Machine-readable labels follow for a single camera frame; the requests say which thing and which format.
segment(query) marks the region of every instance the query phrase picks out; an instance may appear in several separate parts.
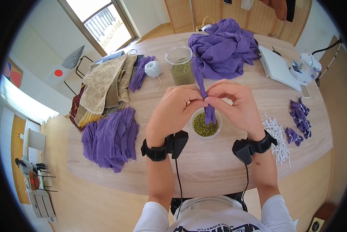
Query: scissors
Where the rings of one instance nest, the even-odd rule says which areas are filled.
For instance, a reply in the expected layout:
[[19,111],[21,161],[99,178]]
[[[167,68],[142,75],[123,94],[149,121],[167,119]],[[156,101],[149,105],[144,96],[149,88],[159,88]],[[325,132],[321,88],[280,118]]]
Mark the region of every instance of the scissors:
[[274,48],[274,46],[272,45],[272,47],[273,47],[273,52],[274,53],[276,53],[276,54],[278,54],[278,55],[280,55],[280,56],[282,56],[279,52],[277,52],[276,50],[275,50],[275,48]]

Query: wooden table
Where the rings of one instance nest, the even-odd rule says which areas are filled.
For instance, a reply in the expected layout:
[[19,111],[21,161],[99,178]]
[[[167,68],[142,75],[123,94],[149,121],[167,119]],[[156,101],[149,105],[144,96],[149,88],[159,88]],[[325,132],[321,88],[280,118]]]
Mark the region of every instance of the wooden table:
[[[140,124],[140,132],[136,140],[137,160],[126,163],[121,173],[114,174],[111,169],[99,168],[96,164],[83,156],[81,134],[72,125],[69,129],[67,170],[86,180],[110,188],[147,195],[146,185],[146,157],[141,156],[140,147],[145,139],[145,127],[153,109],[158,104],[168,87],[174,86],[170,66],[165,61],[165,53],[172,46],[188,44],[190,33],[165,36],[135,44],[127,49],[136,49],[138,54],[155,55],[160,63],[162,74],[162,87],[158,79],[146,77],[140,91],[130,94],[130,106],[136,109],[135,119]],[[299,59],[299,53],[288,42],[255,35],[255,39],[268,49],[275,49],[289,62]],[[270,78],[260,61],[253,66],[244,65],[244,74],[233,79],[241,84],[248,85],[255,97],[260,118],[265,120],[264,111],[269,117],[275,117],[279,125],[296,128],[289,115],[289,99],[297,100],[299,93]],[[205,79],[205,88],[214,80]],[[310,165],[328,152],[332,146],[332,134],[327,111],[315,82],[307,86],[311,98],[304,99],[304,104],[310,108],[308,120],[312,124],[312,137],[304,140],[301,146],[294,143],[287,144],[290,150],[291,168],[288,163],[278,165],[278,178],[282,179],[296,171]],[[241,192],[245,189],[247,178],[244,164],[232,153],[231,148],[236,139],[246,138],[245,132],[235,128],[225,115],[222,115],[223,126],[220,134],[212,140],[199,139],[190,130],[189,123],[184,129],[189,133],[189,140],[177,160],[183,197],[203,197],[224,195]],[[175,171],[175,162],[171,160]],[[255,188],[252,180],[252,168],[248,189]],[[175,174],[174,197],[180,196],[180,188]]]

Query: purple fabric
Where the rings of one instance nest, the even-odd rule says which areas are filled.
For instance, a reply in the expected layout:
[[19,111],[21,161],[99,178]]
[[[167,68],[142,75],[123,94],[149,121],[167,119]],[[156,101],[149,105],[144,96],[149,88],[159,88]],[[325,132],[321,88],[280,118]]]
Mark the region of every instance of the purple fabric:
[[135,75],[133,76],[128,88],[135,92],[136,90],[140,90],[141,86],[143,85],[144,79],[146,77],[145,73],[145,65],[149,63],[150,61],[153,61],[155,59],[155,56],[148,56],[143,57],[139,59],[137,62],[137,70]]
[[127,107],[86,125],[83,131],[83,155],[99,167],[122,170],[124,163],[136,160],[135,140],[139,124],[133,118],[135,109]]
[[288,136],[288,143],[291,144],[294,142],[298,147],[301,145],[301,142],[304,141],[302,136],[299,136],[292,128],[286,128],[286,134]]
[[[204,89],[203,78],[221,80],[243,75],[243,65],[253,65],[260,56],[258,43],[253,33],[243,30],[233,19],[221,19],[206,29],[210,35],[193,34],[189,38],[189,47],[196,57],[192,59],[193,73],[204,98],[208,95]],[[215,109],[204,108],[205,122],[216,123]]]
[[311,124],[309,120],[306,120],[306,117],[310,113],[310,109],[307,108],[302,103],[302,98],[298,98],[298,103],[295,101],[290,100],[291,103],[291,110],[290,115],[292,116],[294,122],[296,123],[297,129],[299,129],[303,134],[305,139],[308,139],[311,137]]

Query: red circle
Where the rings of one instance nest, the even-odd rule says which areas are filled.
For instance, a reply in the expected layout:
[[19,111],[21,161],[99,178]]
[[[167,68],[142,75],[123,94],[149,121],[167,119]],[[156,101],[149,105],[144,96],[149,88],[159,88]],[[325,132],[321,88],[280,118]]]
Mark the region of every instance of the red circle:
[[55,76],[56,77],[61,77],[62,76],[62,71],[61,70],[55,70]]

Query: wooden cabinet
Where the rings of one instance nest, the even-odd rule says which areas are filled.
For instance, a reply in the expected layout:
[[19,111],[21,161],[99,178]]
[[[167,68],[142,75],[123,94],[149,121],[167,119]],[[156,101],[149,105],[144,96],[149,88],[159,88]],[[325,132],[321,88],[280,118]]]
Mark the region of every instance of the wooden cabinet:
[[[281,21],[275,16],[273,8],[259,0],[254,0],[250,11],[241,8],[241,0],[233,0],[232,5],[223,0],[193,0],[195,26],[202,24],[204,17],[211,16],[214,22],[233,18],[241,28],[255,34],[280,36],[281,40],[296,45],[310,13],[312,0],[296,0],[293,22]],[[165,0],[172,29],[175,33],[193,30],[189,0]]]

